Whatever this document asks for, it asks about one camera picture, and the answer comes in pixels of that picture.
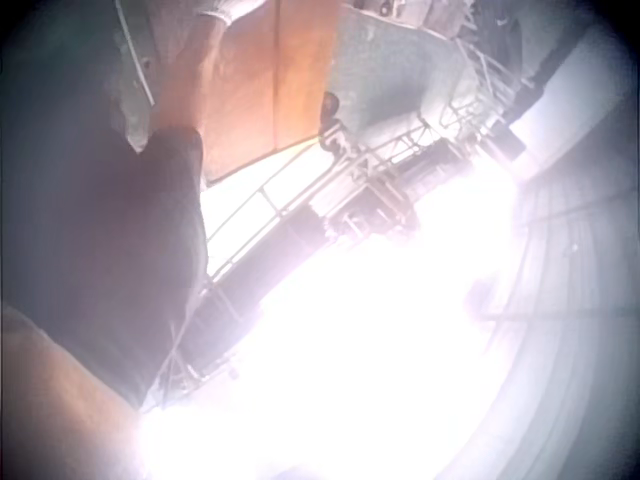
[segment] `white glove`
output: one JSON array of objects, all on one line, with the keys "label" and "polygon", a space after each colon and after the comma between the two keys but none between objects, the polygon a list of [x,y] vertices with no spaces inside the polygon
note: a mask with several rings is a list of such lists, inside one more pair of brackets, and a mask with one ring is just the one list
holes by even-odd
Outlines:
[{"label": "white glove", "polygon": [[240,17],[253,12],[267,0],[199,0],[196,13],[218,17],[231,25]]}]

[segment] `metal wall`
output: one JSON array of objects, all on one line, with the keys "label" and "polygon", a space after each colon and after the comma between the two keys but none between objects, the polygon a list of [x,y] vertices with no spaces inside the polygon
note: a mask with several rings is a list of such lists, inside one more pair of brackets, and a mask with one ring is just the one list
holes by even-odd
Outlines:
[{"label": "metal wall", "polygon": [[439,478],[620,478],[640,400],[637,96],[523,192],[511,260],[476,299],[511,370]]}]

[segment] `bright light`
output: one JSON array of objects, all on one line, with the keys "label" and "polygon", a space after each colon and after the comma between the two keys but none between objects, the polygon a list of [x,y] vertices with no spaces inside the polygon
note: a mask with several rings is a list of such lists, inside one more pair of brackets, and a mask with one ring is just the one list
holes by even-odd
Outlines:
[{"label": "bright light", "polygon": [[141,454],[154,480],[251,480],[251,437],[229,412],[174,406],[145,415]]},{"label": "bright light", "polygon": [[375,237],[303,265],[263,302],[239,379],[148,419],[157,478],[258,478],[247,465],[274,459],[327,480],[437,475],[507,374],[462,299],[508,251],[514,196],[479,168],[418,205],[409,245]]}]

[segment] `cable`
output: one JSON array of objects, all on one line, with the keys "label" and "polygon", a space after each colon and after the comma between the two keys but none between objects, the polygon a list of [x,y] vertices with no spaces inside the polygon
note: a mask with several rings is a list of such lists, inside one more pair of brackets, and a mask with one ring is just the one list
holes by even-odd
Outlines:
[{"label": "cable", "polygon": [[147,83],[147,79],[144,76],[144,71],[142,70],[142,66],[140,65],[140,60],[138,59],[138,54],[136,53],[136,49],[133,47],[133,40],[131,39],[131,32],[129,31],[129,25],[127,25],[127,20],[124,17],[124,12],[122,10],[121,0],[114,0],[116,5],[116,11],[118,12],[118,19],[120,20],[120,26],[122,27],[122,32],[124,33],[124,38],[127,41],[127,46],[129,47],[129,52],[131,53],[131,58],[133,59],[133,64],[136,67],[136,72],[138,73],[138,79],[140,80],[140,84],[142,85],[142,89],[149,100],[149,105],[152,107],[155,105],[155,101],[153,99],[153,94],[151,93],[151,89],[149,88],[149,84]]}]

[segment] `person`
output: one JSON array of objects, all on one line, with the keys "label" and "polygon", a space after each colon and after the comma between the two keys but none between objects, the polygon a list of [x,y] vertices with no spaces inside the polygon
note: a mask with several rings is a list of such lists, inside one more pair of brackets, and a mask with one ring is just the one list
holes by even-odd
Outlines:
[{"label": "person", "polygon": [[[2,351],[2,387],[20,392],[2,405],[4,473],[15,463],[15,476],[6,478],[35,478],[29,468],[46,478],[115,478],[96,470],[113,462],[96,460],[105,442],[95,437],[104,422],[109,431],[135,428],[132,412],[195,307],[208,258],[199,204],[203,98],[211,96],[225,30],[265,1],[197,3],[140,153],[103,115],[108,108],[99,107],[108,102],[90,93],[64,101],[42,95],[28,128],[15,127],[19,115],[5,122],[2,301],[10,321],[3,339],[11,342]],[[41,113],[44,103],[50,108]],[[33,131],[38,141],[21,141]],[[56,382],[29,380],[36,377]],[[114,422],[109,412],[130,421]],[[70,418],[77,421],[65,427],[61,419]],[[21,428],[25,422],[29,428]]]}]

